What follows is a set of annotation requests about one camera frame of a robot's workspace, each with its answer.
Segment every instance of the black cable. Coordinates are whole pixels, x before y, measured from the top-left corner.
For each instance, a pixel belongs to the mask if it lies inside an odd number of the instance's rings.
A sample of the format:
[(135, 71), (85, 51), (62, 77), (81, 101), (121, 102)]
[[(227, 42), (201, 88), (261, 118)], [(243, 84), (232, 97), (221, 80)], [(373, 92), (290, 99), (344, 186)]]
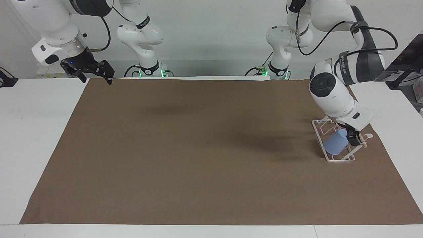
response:
[(412, 79), (409, 79), (409, 80), (406, 80), (406, 81), (402, 81), (401, 83), (410, 82), (410, 81), (416, 80), (416, 79), (421, 78), (421, 77), (423, 77), (423, 75), (420, 75), (419, 77), (415, 77), (415, 78), (412, 78)]
[(13, 76), (13, 74), (11, 74), (9, 71), (7, 71), (5, 68), (0, 66), (0, 69), (3, 69), (4, 71), (6, 71), (6, 73), (10, 74), (10, 76), (15, 77), (15, 76)]
[[(377, 27), (366, 27), (365, 29), (380, 30), (380, 31), (387, 33), (394, 40), (395, 46), (392, 47), (392, 48), (371, 48), (371, 49), (356, 50), (356, 51), (352, 51), (352, 52), (347, 53), (346, 56), (350, 56), (350, 55), (357, 54), (357, 53), (360, 53), (360, 52), (375, 51), (377, 53), (377, 51), (396, 50), (398, 48), (398, 40), (394, 36), (394, 34), (392, 34), (390, 31), (383, 29), (383, 28), (377, 28)], [(339, 63), (339, 59), (335, 62), (334, 67), (333, 67), (333, 69), (334, 69), (333, 71), (334, 71), (336, 76), (338, 76), (337, 73), (336, 73), (336, 67), (337, 67), (338, 63)]]
[[(270, 55), (267, 57), (267, 59), (265, 60), (265, 62), (261, 65), (261, 67), (264, 67), (264, 65), (266, 64), (266, 62), (270, 59), (270, 57), (272, 56), (272, 54), (273, 54), (273, 51), (272, 51), (272, 53), (270, 53)], [(251, 68), (251, 69), (249, 69), (246, 73), (245, 73), (245, 76), (247, 76), (251, 71), (253, 71), (253, 70), (255, 70), (255, 69), (257, 69), (258, 71), (257, 71), (257, 74), (260, 72), (260, 67), (254, 67), (254, 68)]]
[(172, 76), (175, 76), (171, 70), (165, 70), (165, 73), (172, 73)]
[(320, 41), (320, 43), (310, 52), (310, 53), (304, 53), (302, 50), (301, 50), (301, 47), (300, 47), (300, 45), (299, 45), (299, 42), (297, 41), (297, 45), (298, 45), (298, 49), (299, 49), (299, 51), (303, 54), (303, 55), (305, 55), (305, 56), (308, 56), (308, 55), (311, 55), (311, 54), (313, 54), (314, 53), (314, 51), (315, 50), (317, 50), (317, 48), (319, 48), (319, 46), (323, 43), (323, 41), (326, 39), (326, 37), (337, 27), (337, 26), (339, 26), (339, 25), (341, 25), (341, 24), (343, 24), (343, 23), (346, 23), (346, 21), (342, 21), (342, 22), (338, 22), (336, 25), (334, 25), (327, 33), (326, 33), (326, 35), (323, 37), (323, 39)]
[(250, 73), (251, 71), (253, 71), (253, 70), (255, 70), (255, 69), (259, 69), (259, 68), (254, 67), (254, 68), (249, 69), (249, 70), (245, 73), (245, 76), (247, 76), (247, 75), (248, 75), (248, 73)]
[(131, 73), (131, 77), (134, 77), (134, 73), (140, 73), (140, 71), (134, 71)]
[(121, 16), (126, 21), (130, 22), (130, 20), (128, 20), (126, 17), (124, 17), (115, 7), (112, 7), (112, 8), (113, 8), (113, 10), (115, 10), (115, 12), (117, 12), (119, 14), (119, 16)]
[[(297, 24), (296, 24), (296, 28), (298, 28), (298, 20), (299, 20), (299, 13), (300, 13), (300, 11), (298, 11), (298, 14), (297, 14)], [(298, 49), (299, 49), (299, 51), (303, 54), (303, 55), (305, 55), (305, 56), (308, 56), (308, 55), (311, 55), (311, 54), (313, 54), (314, 53), (314, 51), (315, 50), (317, 50), (317, 48), (319, 48), (320, 47), (320, 45), (323, 43), (323, 41), (326, 39), (326, 37), (337, 27), (337, 26), (339, 26), (339, 25), (341, 25), (341, 24), (343, 24), (343, 23), (346, 23), (346, 21), (342, 21), (342, 22), (338, 22), (336, 25), (334, 25), (327, 33), (326, 33), (326, 35), (323, 37), (323, 39), (320, 41), (320, 43), (310, 52), (310, 53), (304, 53), (302, 50), (301, 50), (301, 46), (299, 45), (299, 41), (297, 41), (297, 46), (298, 46)]]
[(127, 70), (126, 70), (126, 72), (125, 72), (125, 74), (124, 74), (124, 77), (126, 77), (126, 75), (128, 74), (128, 72), (132, 69), (132, 68), (135, 68), (135, 67), (139, 67), (138, 65), (136, 65), (136, 64), (134, 64), (134, 65), (132, 65), (131, 67), (129, 67)]
[(270, 59), (270, 57), (273, 55), (273, 51), (272, 53), (270, 53), (270, 55), (267, 57), (266, 61), (261, 65), (262, 67), (264, 67), (264, 65), (266, 64), (266, 62)]
[(94, 51), (103, 51), (103, 50), (105, 50), (105, 49), (107, 49), (108, 47), (109, 47), (109, 45), (110, 45), (110, 41), (112, 40), (112, 37), (111, 37), (111, 35), (110, 35), (110, 29), (109, 29), (109, 25), (107, 24), (107, 22), (106, 22), (106, 20), (104, 19), (104, 17), (101, 15), (101, 13), (100, 13), (100, 11), (99, 11), (99, 9), (91, 2), (91, 0), (87, 0), (93, 7), (94, 7), (94, 9), (97, 11), (97, 14), (99, 15), (99, 17), (102, 19), (102, 21), (103, 21), (103, 23), (104, 23), (104, 25), (106, 26), (106, 29), (107, 29), (107, 36), (109, 37), (109, 39), (108, 39), (108, 41), (107, 41), (107, 44), (106, 44), (106, 46), (105, 47), (103, 47), (103, 48), (101, 48), (101, 49), (94, 49), (94, 50), (91, 50), (92, 52), (94, 52)]

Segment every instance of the blue plastic cup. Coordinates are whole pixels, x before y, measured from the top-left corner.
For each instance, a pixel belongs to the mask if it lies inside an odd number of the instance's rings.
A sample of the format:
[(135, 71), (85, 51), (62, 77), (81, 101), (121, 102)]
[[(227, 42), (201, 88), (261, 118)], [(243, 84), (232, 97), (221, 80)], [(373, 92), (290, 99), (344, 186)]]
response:
[(338, 155), (348, 145), (348, 139), (346, 138), (347, 131), (345, 129), (339, 129), (333, 133), (325, 142), (323, 147), (329, 154)]

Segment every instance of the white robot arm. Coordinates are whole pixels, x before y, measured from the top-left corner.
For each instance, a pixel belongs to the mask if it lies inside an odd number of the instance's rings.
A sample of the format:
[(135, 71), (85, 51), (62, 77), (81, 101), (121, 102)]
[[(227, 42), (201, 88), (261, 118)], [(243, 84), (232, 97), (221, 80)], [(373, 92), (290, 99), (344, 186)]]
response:
[(278, 48), (309, 45), (313, 37), (308, 34), (310, 20), (317, 30), (351, 32), (357, 47), (317, 63), (310, 75), (310, 92), (327, 116), (347, 129), (350, 143), (357, 145), (359, 131), (370, 123), (373, 113), (355, 101), (346, 86), (375, 80), (383, 72), (385, 63), (367, 23), (359, 9), (348, 5), (345, 0), (288, 0), (287, 9), (288, 26), (273, 27), (268, 31), (267, 41), (274, 50), (268, 65), (271, 77), (281, 78), (277, 72), (286, 73), (289, 64), (290, 54), (279, 54), (281, 50)]
[(140, 0), (119, 0), (119, 3), (123, 15), (131, 21), (118, 27), (119, 40), (135, 51), (146, 76), (161, 74), (160, 62), (151, 46), (163, 42), (163, 31), (151, 21)]
[(42, 39), (32, 48), (42, 65), (61, 61), (68, 75), (86, 81), (83, 73), (104, 77), (111, 84), (113, 68), (107, 61), (95, 61), (83, 35), (69, 14), (105, 16), (110, 9), (105, 0), (11, 0), (19, 14), (37, 30)]

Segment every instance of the white table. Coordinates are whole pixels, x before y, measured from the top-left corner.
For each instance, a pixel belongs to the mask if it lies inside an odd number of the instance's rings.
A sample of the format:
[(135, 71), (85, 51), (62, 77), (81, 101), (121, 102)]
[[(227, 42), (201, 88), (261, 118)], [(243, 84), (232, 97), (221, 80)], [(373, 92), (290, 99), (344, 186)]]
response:
[[(0, 237), (423, 237), (423, 225), (16, 225), (84, 88), (85, 84), (78, 79), (21, 79), (11, 89), (0, 89)], [(423, 141), (423, 119), (400, 91), (391, 91), (384, 83), (361, 83), (351, 88), (359, 102), (375, 113), (371, 125), (423, 210), (423, 149), (419, 147)]]

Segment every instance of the brown paper mat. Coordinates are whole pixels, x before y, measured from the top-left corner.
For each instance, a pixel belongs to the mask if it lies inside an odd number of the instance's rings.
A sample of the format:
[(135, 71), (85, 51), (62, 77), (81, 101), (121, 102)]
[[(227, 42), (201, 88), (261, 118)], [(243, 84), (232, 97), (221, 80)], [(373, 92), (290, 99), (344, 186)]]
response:
[(21, 224), (422, 224), (371, 127), (325, 161), (308, 83), (91, 79)]

